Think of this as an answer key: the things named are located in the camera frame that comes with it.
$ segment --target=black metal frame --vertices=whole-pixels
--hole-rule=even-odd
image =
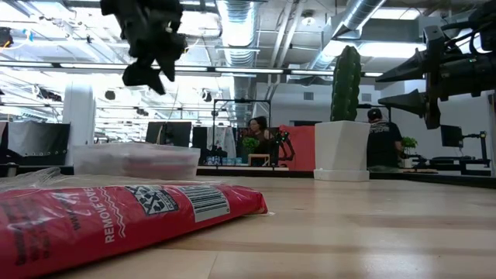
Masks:
[[[234,102],[235,104],[246,104],[246,103],[267,103],[269,105],[269,119],[267,121],[268,128],[270,128],[272,123],[272,105],[270,100],[253,100],[245,98],[234,98],[234,99],[214,99],[214,110],[212,111],[212,148],[215,144],[215,113],[217,112],[216,105],[218,102]]]

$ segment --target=ceiling pipe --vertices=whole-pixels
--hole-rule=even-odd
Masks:
[[[296,3],[296,10],[293,16],[293,23],[289,28],[288,34],[286,35],[286,40],[284,41],[284,45],[282,47],[281,54],[279,55],[279,59],[277,60],[277,65],[276,65],[277,68],[282,67],[282,64],[284,63],[284,58],[286,58],[286,54],[288,54],[289,46],[291,45],[291,41],[293,40],[293,36],[295,35],[296,27],[298,27],[298,23],[300,22],[301,13],[303,12],[303,7],[305,6],[305,3],[306,2],[303,2],[302,0]],[[277,87],[279,86],[280,83],[281,83],[281,76],[278,74],[276,82],[270,88],[270,95],[268,98],[270,101],[272,101],[272,98],[274,97],[274,94],[276,93]]]
[[[361,29],[372,15],[386,2],[386,0],[350,0],[342,13],[341,22],[334,29],[332,40],[322,48],[313,61],[307,66],[309,70],[327,70],[335,57],[328,55],[330,50],[337,47],[334,39],[349,31]]]
[[[284,63],[284,58],[286,58],[289,46],[291,45],[291,41],[293,40],[293,36],[295,35],[296,27],[298,27],[298,23],[300,22],[301,12],[303,12],[303,6],[305,6],[305,2],[300,0],[296,4],[296,11],[294,12],[293,23],[291,24],[288,34],[286,35],[286,40],[284,41],[284,46],[279,56],[279,61],[277,62],[277,68],[280,68]]]
[[[386,0],[350,0],[332,38],[361,29]]]
[[[293,8],[293,2],[287,2],[284,7],[284,18],[282,19],[281,26],[279,31],[277,32],[276,43],[274,44],[274,48],[272,49],[272,55],[270,56],[270,61],[268,67],[273,67],[276,64],[277,54],[279,53],[279,49],[281,48],[282,40],[284,38],[284,34],[286,33],[286,26],[289,22],[289,17],[291,16],[291,10]],[[269,74],[267,81],[267,91],[265,92],[265,100],[269,98],[271,94],[272,87],[272,74]]]
[[[217,2],[222,17],[222,42],[225,47],[255,47],[258,3],[225,0]],[[256,53],[251,50],[224,51],[229,67],[253,67]],[[255,82],[250,77],[233,77],[230,88],[233,98],[256,98]],[[245,119],[242,110],[236,110],[236,118]]]
[[[282,40],[284,38],[284,34],[286,33],[286,26],[288,25],[288,22],[289,22],[289,16],[291,15],[291,8],[292,7],[293,7],[292,2],[286,3],[286,6],[284,7],[284,17],[282,19],[281,27],[279,28],[279,32],[277,33],[276,43],[274,44],[274,49],[272,50],[272,56],[270,57],[269,67],[273,67],[276,63],[277,54],[279,53],[279,48],[281,47],[281,43],[282,43]]]

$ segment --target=wooden tabletop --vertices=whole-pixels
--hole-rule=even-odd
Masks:
[[[262,191],[274,214],[57,278],[496,278],[496,191],[411,181],[219,180]]]

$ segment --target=small green plant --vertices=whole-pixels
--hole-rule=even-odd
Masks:
[[[259,144],[260,142],[258,141],[258,139],[254,139],[252,137],[245,137],[243,139],[243,146],[248,154],[252,154],[253,152],[255,152],[255,148],[257,148]]]
[[[408,155],[411,155],[412,150],[414,150],[417,147],[418,143],[416,139],[409,136],[405,136],[401,141],[401,145],[403,146],[403,152],[405,152]]]
[[[362,64],[353,46],[345,46],[338,56],[332,81],[331,121],[355,121]]]

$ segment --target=computer monitor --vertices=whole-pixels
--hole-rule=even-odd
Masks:
[[[441,141],[445,147],[463,147],[462,129],[458,126],[441,125]]]

